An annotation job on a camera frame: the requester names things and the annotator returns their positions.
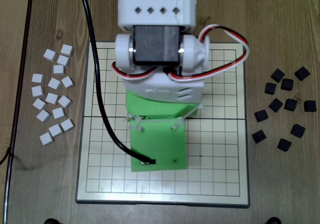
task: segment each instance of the white cube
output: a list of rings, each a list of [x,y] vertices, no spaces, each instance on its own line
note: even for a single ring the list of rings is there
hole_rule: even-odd
[[[63,106],[63,108],[67,108],[72,104],[72,101],[66,97],[65,95],[63,95],[59,100],[58,103]]]
[[[65,74],[65,66],[64,65],[54,65],[53,66],[53,74],[56,74],[56,75]]]
[[[68,67],[69,63],[70,63],[70,58],[66,57],[64,55],[60,55],[58,60],[56,61],[56,63],[58,63],[59,65],[63,65],[65,67]]]
[[[70,129],[75,127],[70,119],[67,119],[67,120],[61,122],[60,125],[61,125],[64,132],[69,131]]]
[[[64,110],[62,109],[62,107],[59,107],[57,109],[53,109],[52,110],[52,114],[54,119],[61,119],[64,118],[66,116]]]
[[[59,98],[58,95],[49,92],[48,95],[46,96],[45,101],[47,103],[51,103],[51,104],[55,104],[56,105],[57,102],[58,102],[58,98]]]
[[[34,98],[40,98],[45,95],[44,88],[41,85],[34,86],[31,88],[31,90],[32,90],[32,96]]]
[[[53,50],[47,49],[43,57],[50,62],[54,62],[57,58],[57,53],[55,53]]]
[[[45,110],[40,111],[40,113],[36,116],[36,118],[38,118],[43,123],[48,121],[50,117],[51,115]]]
[[[42,145],[47,145],[54,141],[49,132],[41,135],[40,140],[42,142]]]
[[[66,76],[65,78],[63,78],[61,82],[67,89],[72,88],[75,85],[69,76]]]
[[[45,82],[45,76],[42,74],[36,74],[34,73],[32,75],[32,80],[33,83],[39,83],[39,84],[43,84]]]
[[[61,49],[62,55],[65,55],[67,57],[71,57],[73,53],[74,53],[74,48],[71,45],[63,44],[62,49]]]
[[[56,137],[62,133],[62,130],[61,130],[59,124],[55,124],[55,125],[49,127],[49,131],[50,131],[52,137]]]
[[[55,90],[59,90],[61,86],[62,86],[62,82],[53,77],[48,83],[48,87],[53,88]]]
[[[34,103],[32,104],[35,108],[37,108],[38,110],[43,110],[46,108],[47,103],[45,103],[43,100],[40,100],[39,98],[37,98]]]

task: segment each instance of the grid board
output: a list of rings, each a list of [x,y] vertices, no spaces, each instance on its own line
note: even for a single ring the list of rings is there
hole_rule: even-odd
[[[130,147],[126,88],[111,65],[115,43],[97,42],[104,108],[117,137]],[[241,44],[212,43],[208,68],[243,54]],[[186,120],[187,169],[131,172],[131,157],[110,138],[98,107],[88,47],[78,202],[249,206],[244,65],[205,80],[197,116]]]

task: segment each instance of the table surface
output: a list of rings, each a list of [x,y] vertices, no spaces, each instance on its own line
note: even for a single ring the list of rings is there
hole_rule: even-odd
[[[99,205],[75,202],[85,65],[89,40],[81,0],[33,0],[21,106],[12,166],[8,223],[40,224],[53,217],[63,223],[250,223],[262,224],[272,216],[283,223],[320,222],[319,114],[305,113],[304,100],[320,103],[319,0],[197,0],[197,29],[218,23],[247,37],[251,54],[246,62],[246,110],[250,207],[247,209],[171,205]],[[98,41],[114,41],[117,0],[89,0]],[[225,41],[222,33],[212,41]],[[66,73],[75,87],[63,90],[73,100],[68,115],[76,128],[42,146],[39,136],[46,124],[36,120],[32,107],[33,73],[52,76],[44,64],[46,48],[59,50],[63,43],[75,47],[73,64]],[[310,72],[300,82],[294,72],[305,66]],[[265,83],[280,68],[295,80],[293,91],[277,89],[264,94]],[[254,112],[267,109],[275,98],[298,100],[295,112],[269,111],[269,119],[257,123]],[[293,124],[306,127],[302,139],[290,135]],[[250,135],[263,129],[268,136],[254,144]],[[288,152],[277,149],[280,138],[292,141]]]

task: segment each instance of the black cube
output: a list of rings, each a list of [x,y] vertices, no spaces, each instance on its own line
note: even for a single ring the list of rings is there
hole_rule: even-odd
[[[269,108],[275,113],[277,113],[282,107],[282,105],[283,103],[278,98],[276,98],[270,103]]]
[[[276,92],[276,87],[276,84],[268,82],[267,84],[265,84],[264,93],[273,95]]]
[[[314,113],[317,111],[317,104],[315,100],[306,100],[304,102],[304,111],[307,113]]]
[[[284,109],[293,112],[297,107],[298,101],[293,99],[287,99],[285,101]]]
[[[286,91],[291,91],[294,88],[294,80],[292,79],[283,79],[281,83],[281,89]]]
[[[280,149],[281,151],[287,152],[291,144],[292,144],[291,141],[281,138],[277,148]]]
[[[300,81],[303,81],[304,79],[306,79],[309,75],[310,72],[303,66],[301,67],[299,70],[297,70],[294,75],[296,76],[296,78],[298,78]]]
[[[256,133],[252,134],[252,138],[255,143],[259,143],[259,142],[263,141],[264,139],[266,139],[267,137],[266,137],[263,130],[259,130]]]
[[[299,124],[294,124],[292,129],[291,129],[291,131],[290,131],[290,133],[292,135],[294,135],[295,137],[297,137],[297,138],[302,138],[302,136],[305,133],[305,130],[306,129],[303,126],[301,126]]]
[[[271,75],[271,78],[275,80],[277,83],[279,83],[282,78],[284,78],[285,74],[280,70],[276,69],[274,73]]]
[[[262,122],[264,120],[267,120],[269,117],[268,117],[268,114],[266,112],[266,110],[260,110],[260,111],[257,111],[255,114],[255,119],[256,121],[259,123],[259,122]]]

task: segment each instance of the wire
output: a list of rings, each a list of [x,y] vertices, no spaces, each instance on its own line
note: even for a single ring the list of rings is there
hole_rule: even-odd
[[[142,79],[145,79],[145,78],[148,78],[150,77],[158,68],[157,67],[153,67],[143,73],[139,73],[139,74],[127,74],[121,70],[119,70],[117,67],[116,67],[116,63],[112,63],[112,69],[115,71],[115,73],[121,77],[122,79],[125,79],[125,80],[142,80]]]
[[[242,56],[237,58],[235,61],[232,61],[232,62],[227,63],[225,65],[219,66],[219,67],[214,68],[212,70],[204,71],[199,74],[181,75],[181,74],[177,74],[175,72],[170,72],[168,74],[168,77],[171,80],[176,81],[176,82],[194,82],[194,81],[203,80],[203,79],[215,76],[219,73],[225,72],[228,69],[234,68],[238,64],[243,63],[248,58],[250,51],[249,51],[249,46],[248,46],[247,40],[241,34],[235,32],[234,30],[232,30],[228,27],[217,25],[217,24],[208,25],[200,32],[198,40],[201,43],[203,43],[205,41],[206,35],[213,29],[223,29],[224,32],[228,36],[230,36],[232,39],[236,40],[237,42],[241,43],[245,49]]]
[[[91,47],[92,47],[92,53],[93,53],[93,60],[94,60],[94,72],[95,72],[95,87],[96,87],[96,97],[97,97],[97,102],[98,106],[101,112],[102,120],[105,125],[106,130],[108,131],[110,137],[114,141],[114,143],[125,153],[129,154],[130,156],[140,160],[141,162],[145,164],[155,164],[156,160],[151,159],[143,154],[137,153],[129,148],[127,148],[115,135],[106,111],[105,111],[105,106],[104,102],[102,100],[102,94],[101,94],[101,83],[100,83],[100,65],[99,65],[99,58],[98,58],[98,51],[97,51],[97,45],[96,45],[96,37],[95,37],[95,31],[94,31],[94,25],[92,22],[91,18],[91,12],[88,4],[88,0],[82,0],[83,7],[84,7],[84,12],[85,12],[85,17],[86,17],[86,22],[88,25],[88,31],[89,31],[89,36],[91,40]]]
[[[5,162],[5,160],[7,159],[7,157],[9,156],[9,154],[11,155],[10,153],[10,147],[8,147],[8,149],[6,150],[5,154],[4,154],[4,157],[0,160],[0,166],[2,165],[2,163]]]

